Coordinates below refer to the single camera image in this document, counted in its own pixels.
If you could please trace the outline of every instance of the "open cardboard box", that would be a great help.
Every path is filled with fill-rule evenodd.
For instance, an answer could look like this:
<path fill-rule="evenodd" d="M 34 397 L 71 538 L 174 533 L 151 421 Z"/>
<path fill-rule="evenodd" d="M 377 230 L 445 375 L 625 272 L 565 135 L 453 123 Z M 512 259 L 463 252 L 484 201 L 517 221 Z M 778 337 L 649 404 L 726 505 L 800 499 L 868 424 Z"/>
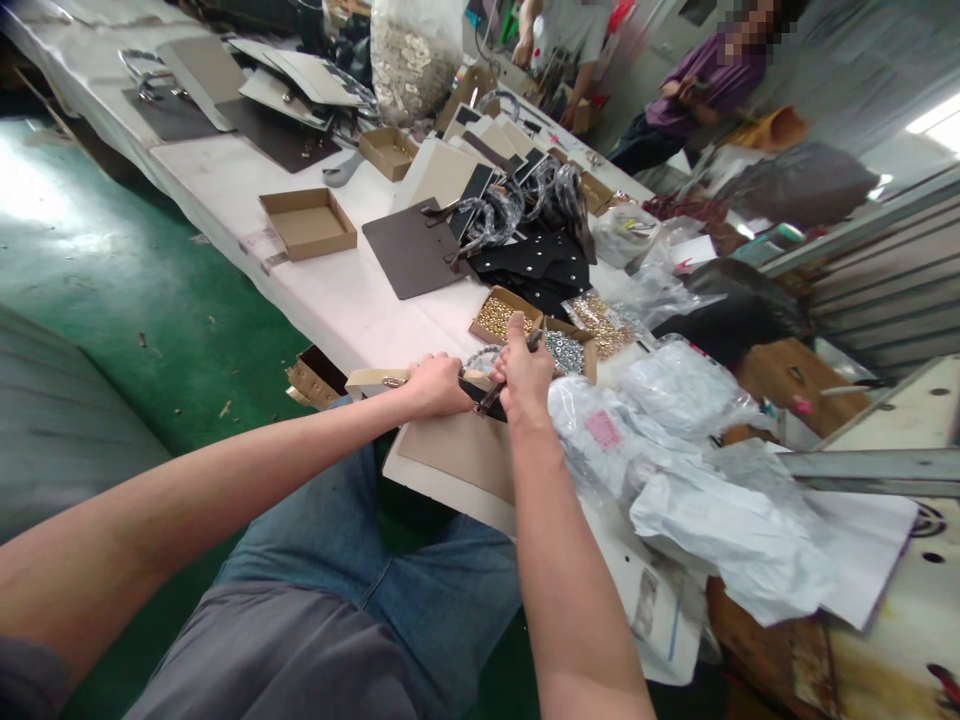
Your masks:
<path fill-rule="evenodd" d="M 610 209 L 613 190 L 597 180 L 595 175 L 584 172 L 581 176 L 580 186 L 587 198 L 587 212 L 594 217 L 600 217 Z"/>
<path fill-rule="evenodd" d="M 487 300 L 490 298 L 496 298 L 504 305 L 512 307 L 515 310 L 519 310 L 524 315 L 526 315 L 530 321 L 533 323 L 533 327 L 539 327 L 542 319 L 543 313 L 540 312 L 533 305 L 528 303 L 519 295 L 516 295 L 506 288 L 502 288 L 499 285 L 494 285 L 490 290 L 490 294 L 483 301 L 483 305 L 487 304 Z M 494 335 L 491 331 L 487 330 L 483 325 L 480 324 L 480 311 L 483 310 L 483 305 L 480 306 L 480 310 L 477 311 L 477 316 L 473 319 L 473 322 L 470 324 L 470 334 L 475 335 L 484 342 L 490 343 L 492 345 L 503 345 L 507 342 L 505 337 L 499 337 Z"/>
<path fill-rule="evenodd" d="M 593 333 L 581 330 L 574 325 L 556 318 L 543 316 L 543 331 L 560 331 L 583 346 L 583 376 L 594 385 L 597 384 L 597 340 Z"/>
<path fill-rule="evenodd" d="M 378 128 L 360 136 L 360 154 L 390 182 L 403 180 L 419 147 L 397 128 Z"/>
<path fill-rule="evenodd" d="M 260 204 L 291 260 L 357 246 L 357 230 L 327 188 L 261 195 Z"/>

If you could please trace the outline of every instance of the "gray shirt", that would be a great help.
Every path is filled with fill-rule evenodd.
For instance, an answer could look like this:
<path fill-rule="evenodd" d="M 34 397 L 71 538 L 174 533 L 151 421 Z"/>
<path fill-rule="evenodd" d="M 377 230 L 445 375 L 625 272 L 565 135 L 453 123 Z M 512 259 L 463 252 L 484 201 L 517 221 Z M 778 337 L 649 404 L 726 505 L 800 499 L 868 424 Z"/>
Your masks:
<path fill-rule="evenodd" d="M 126 720 L 417 717 L 390 630 L 340 598 L 280 583 L 210 590 Z M 0 639 L 0 716 L 46 720 L 66 700 L 49 650 Z"/>

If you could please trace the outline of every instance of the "jeans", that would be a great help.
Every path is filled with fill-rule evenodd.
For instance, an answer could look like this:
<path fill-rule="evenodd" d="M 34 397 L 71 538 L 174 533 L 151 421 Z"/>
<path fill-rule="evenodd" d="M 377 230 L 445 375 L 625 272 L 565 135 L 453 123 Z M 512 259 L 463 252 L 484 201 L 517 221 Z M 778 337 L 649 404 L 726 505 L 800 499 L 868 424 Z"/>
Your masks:
<path fill-rule="evenodd" d="M 620 138 L 607 159 L 627 175 L 663 165 L 687 144 L 685 138 L 667 135 L 647 123 L 646 113 L 640 113 Z"/>
<path fill-rule="evenodd" d="M 423 714 L 459 718 L 520 609 L 516 546 L 459 515 L 432 545 L 393 556 L 377 529 L 376 478 L 372 444 L 329 467 L 250 524 L 214 585 L 284 582 L 339 596 L 393 631 Z"/>

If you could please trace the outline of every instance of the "green floor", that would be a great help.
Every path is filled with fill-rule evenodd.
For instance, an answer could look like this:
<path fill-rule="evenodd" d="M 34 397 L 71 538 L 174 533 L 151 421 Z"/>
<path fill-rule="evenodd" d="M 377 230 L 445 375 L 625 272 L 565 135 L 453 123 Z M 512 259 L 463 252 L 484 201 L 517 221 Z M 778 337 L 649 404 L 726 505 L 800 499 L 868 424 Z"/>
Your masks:
<path fill-rule="evenodd" d="M 305 414 L 284 394 L 283 371 L 306 338 L 214 247 L 195 241 L 197 230 L 171 201 L 145 182 L 118 185 L 75 147 L 38 142 L 41 126 L 0 119 L 0 303 L 81 347 L 173 454 Z M 443 513 L 392 483 L 381 486 L 390 545 L 422 542 Z M 64 718 L 123 715 L 230 546 L 157 594 Z M 724 691 L 706 671 L 693 688 L 655 687 L 654 695 L 661 718 L 709 718 L 723 716 Z M 537 715 L 521 613 L 484 672 L 470 717 Z"/>

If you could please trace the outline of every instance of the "forearm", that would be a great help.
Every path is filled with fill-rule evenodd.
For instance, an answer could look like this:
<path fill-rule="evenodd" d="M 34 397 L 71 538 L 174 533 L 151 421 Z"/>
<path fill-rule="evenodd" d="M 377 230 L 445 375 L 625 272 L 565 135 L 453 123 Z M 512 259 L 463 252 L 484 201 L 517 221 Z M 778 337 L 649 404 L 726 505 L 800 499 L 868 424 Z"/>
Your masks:
<path fill-rule="evenodd" d="M 0 547 L 0 635 L 53 649 L 74 682 L 175 572 L 341 457 L 405 422 L 402 390 L 224 440 Z"/>
<path fill-rule="evenodd" d="M 543 0 L 524 0 L 520 7 L 520 39 L 533 41 L 533 23 L 543 10 Z"/>
<path fill-rule="evenodd" d="M 699 100 L 690 103 L 687 109 L 703 127 L 713 127 L 722 119 L 713 108 Z"/>
<path fill-rule="evenodd" d="M 511 418 L 510 437 L 523 449 L 513 453 L 517 553 L 544 716 L 602 702 L 652 718 L 623 604 L 549 417 Z"/>

